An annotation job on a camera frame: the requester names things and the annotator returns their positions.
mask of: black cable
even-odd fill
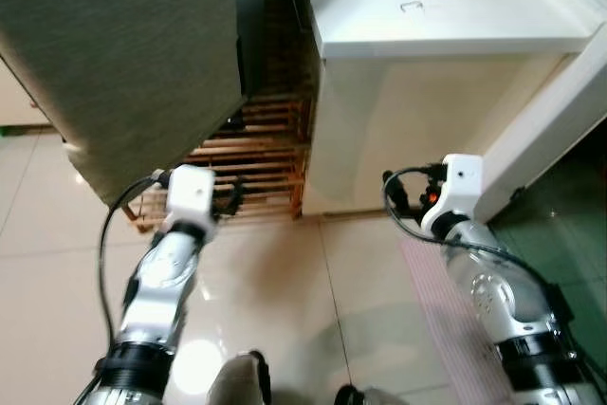
[[[537,270],[535,270],[533,267],[528,265],[525,261],[521,260],[517,256],[514,256],[511,253],[508,253],[507,250],[499,249],[499,248],[491,247],[491,246],[484,246],[481,244],[472,244],[472,243],[468,243],[468,242],[456,241],[453,239],[436,239],[434,237],[426,236],[424,234],[416,232],[415,230],[412,230],[407,225],[405,225],[402,222],[402,220],[400,220],[398,213],[395,211],[395,209],[390,204],[390,196],[386,192],[386,188],[387,188],[388,184],[392,181],[392,179],[396,179],[401,175],[405,175],[405,174],[409,174],[409,173],[421,173],[421,174],[425,175],[428,171],[429,171],[429,168],[426,168],[426,167],[403,168],[402,170],[392,173],[392,175],[390,175],[390,177],[388,177],[383,184],[383,187],[382,187],[383,204],[386,209],[386,212],[388,213],[388,215],[390,215],[390,217],[393,219],[393,221],[403,231],[405,231],[407,234],[409,234],[410,236],[414,237],[417,240],[420,240],[422,242],[428,242],[430,244],[437,244],[440,246],[449,246],[449,247],[455,247],[455,248],[461,248],[461,249],[475,249],[475,250],[481,250],[481,251],[486,251],[488,253],[492,253],[493,255],[495,255],[499,259],[501,259],[502,261],[508,261],[508,262],[515,264],[518,267],[521,267],[526,272],[528,272],[534,279],[536,279],[542,288],[548,289],[549,283],[544,279],[544,277],[542,277],[542,275]]]
[[[99,383],[100,379],[101,373],[96,374],[93,379],[91,379],[89,383],[84,386],[83,391],[78,395],[78,397],[76,397],[76,400],[74,400],[74,405],[82,405],[88,395],[93,392],[93,389],[95,389],[95,386],[97,386],[97,383]]]
[[[107,354],[109,355],[112,350],[114,343],[114,323],[112,322],[112,315],[110,313],[110,306],[107,301],[107,293],[105,291],[105,237],[107,236],[107,229],[112,220],[114,212],[124,204],[124,200],[131,192],[145,184],[146,188],[152,185],[155,180],[151,176],[145,176],[141,179],[136,180],[129,185],[116,199],[114,204],[110,206],[105,221],[103,222],[103,228],[101,229],[101,237],[99,241],[99,251],[97,256],[97,286],[99,288],[99,297],[101,301],[101,309],[103,311],[103,317],[105,319],[105,326],[107,329]]]

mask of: pink mat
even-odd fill
[[[418,300],[451,386],[462,405],[509,404],[510,386],[471,302],[447,275],[439,247],[401,244]]]

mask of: robotic arm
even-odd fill
[[[567,324],[573,316],[558,287],[502,250],[491,231],[474,221],[482,165],[478,156],[448,155],[440,164],[386,172],[386,209],[409,234],[442,245],[447,272],[471,297],[500,356],[516,404],[602,404],[570,336]],[[418,210],[409,207],[398,180],[408,172],[429,179]],[[416,220],[421,232],[407,227],[401,218]]]
[[[202,168],[182,165],[171,173],[168,215],[129,279],[120,331],[110,341],[105,358],[98,361],[89,391],[76,400],[77,405],[162,404],[198,255],[213,238],[219,218],[212,204],[213,184],[214,173]],[[234,213],[241,202],[236,187],[224,212]],[[242,401],[245,405],[269,402],[267,365],[258,352],[228,361],[215,382],[218,386],[210,390],[209,403],[231,403],[239,394],[247,398]]]

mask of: floor tile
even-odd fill
[[[108,249],[115,307],[144,251]],[[12,341],[4,359],[18,359],[0,363],[1,403],[35,403],[41,391],[47,403],[71,403],[89,378],[105,342],[93,254],[0,259],[2,324]],[[197,278],[166,403],[204,403],[221,363],[252,348],[267,357],[275,403],[332,402],[348,376],[317,226],[219,233]]]
[[[448,383],[388,219],[322,224],[352,380],[404,393]]]
[[[0,235],[0,256],[93,248],[106,213],[69,163],[59,135],[41,134]],[[116,213],[109,243],[148,238]]]
[[[0,232],[37,140],[38,133],[0,137]]]
[[[415,391],[400,396],[408,405],[460,405],[450,386]]]
[[[118,313],[145,246],[108,250],[108,293]],[[0,403],[72,403],[91,378],[106,335],[91,249],[0,258]]]
[[[184,346],[214,347],[220,359],[261,350],[279,405],[331,403],[348,381],[315,224],[260,225],[257,231],[220,235],[203,250],[190,308]],[[205,365],[204,359],[198,361],[200,371]],[[185,390],[195,392],[196,382]],[[209,381],[197,384],[199,394],[184,395],[176,377],[167,394],[174,403],[204,403]]]

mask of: gray fabric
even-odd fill
[[[257,358],[241,355],[228,360],[207,394],[207,405],[264,405]]]
[[[236,39],[234,0],[0,0],[3,60],[106,204],[238,109]]]

